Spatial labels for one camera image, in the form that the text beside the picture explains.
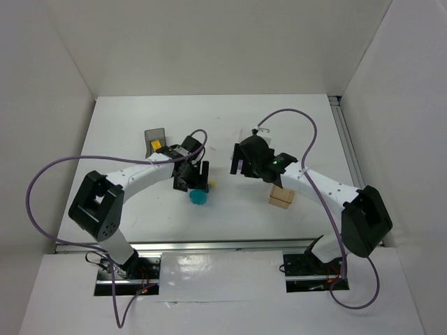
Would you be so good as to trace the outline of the yellow lego brick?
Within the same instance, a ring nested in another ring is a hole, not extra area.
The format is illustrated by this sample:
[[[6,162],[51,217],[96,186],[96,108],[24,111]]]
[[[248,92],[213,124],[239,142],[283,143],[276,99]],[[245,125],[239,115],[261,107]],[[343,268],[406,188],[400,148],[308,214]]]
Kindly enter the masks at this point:
[[[164,139],[151,140],[149,142],[150,152],[154,153],[160,148],[166,146],[166,141]]]

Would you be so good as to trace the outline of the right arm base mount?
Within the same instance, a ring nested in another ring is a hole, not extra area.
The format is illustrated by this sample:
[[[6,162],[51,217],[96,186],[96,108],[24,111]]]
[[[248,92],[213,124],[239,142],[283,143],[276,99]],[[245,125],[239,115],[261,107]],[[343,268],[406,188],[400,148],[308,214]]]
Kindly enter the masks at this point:
[[[283,264],[279,271],[286,278],[286,291],[322,292],[341,278],[342,259],[335,258],[322,263],[310,254],[283,254]]]

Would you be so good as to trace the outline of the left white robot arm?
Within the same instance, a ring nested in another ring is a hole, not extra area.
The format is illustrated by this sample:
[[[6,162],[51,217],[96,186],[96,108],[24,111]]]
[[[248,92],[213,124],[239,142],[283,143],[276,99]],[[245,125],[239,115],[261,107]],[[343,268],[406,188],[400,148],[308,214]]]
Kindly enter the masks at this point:
[[[209,162],[201,161],[205,145],[191,135],[181,144],[157,149],[143,164],[101,174],[89,172],[74,197],[68,216],[110,256],[127,277],[148,274],[150,264],[126,240],[120,224],[124,204],[137,193],[173,179],[173,188],[209,191]]]

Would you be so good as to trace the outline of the teal lego figure piece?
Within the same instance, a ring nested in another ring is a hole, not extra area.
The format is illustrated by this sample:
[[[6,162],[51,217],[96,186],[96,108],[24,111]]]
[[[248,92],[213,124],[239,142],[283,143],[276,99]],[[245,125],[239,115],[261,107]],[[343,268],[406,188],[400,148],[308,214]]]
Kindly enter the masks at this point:
[[[189,199],[193,204],[204,205],[208,199],[208,192],[200,189],[194,189],[189,192]]]

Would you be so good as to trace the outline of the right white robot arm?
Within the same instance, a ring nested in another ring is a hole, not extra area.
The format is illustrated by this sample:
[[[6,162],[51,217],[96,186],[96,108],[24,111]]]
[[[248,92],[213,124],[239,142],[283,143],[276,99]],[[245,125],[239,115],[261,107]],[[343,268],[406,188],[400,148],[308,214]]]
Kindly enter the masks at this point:
[[[368,258],[393,227],[374,187],[360,189],[330,179],[294,156],[275,154],[258,135],[234,145],[230,173],[237,172],[294,191],[323,206],[337,231],[315,239],[307,248],[307,253],[322,263],[349,253]]]

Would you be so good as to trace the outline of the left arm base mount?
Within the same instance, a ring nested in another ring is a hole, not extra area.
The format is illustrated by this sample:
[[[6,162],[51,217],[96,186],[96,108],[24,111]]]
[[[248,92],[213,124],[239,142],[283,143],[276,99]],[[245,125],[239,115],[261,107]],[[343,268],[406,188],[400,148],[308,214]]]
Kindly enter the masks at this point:
[[[159,294],[159,278],[161,270],[161,255],[149,254],[144,257],[145,263],[127,274],[118,265],[114,265],[115,291],[117,296],[133,296],[142,290],[142,296]],[[112,274],[108,259],[101,253],[92,251],[85,254],[85,261],[97,269],[94,296],[112,296]]]

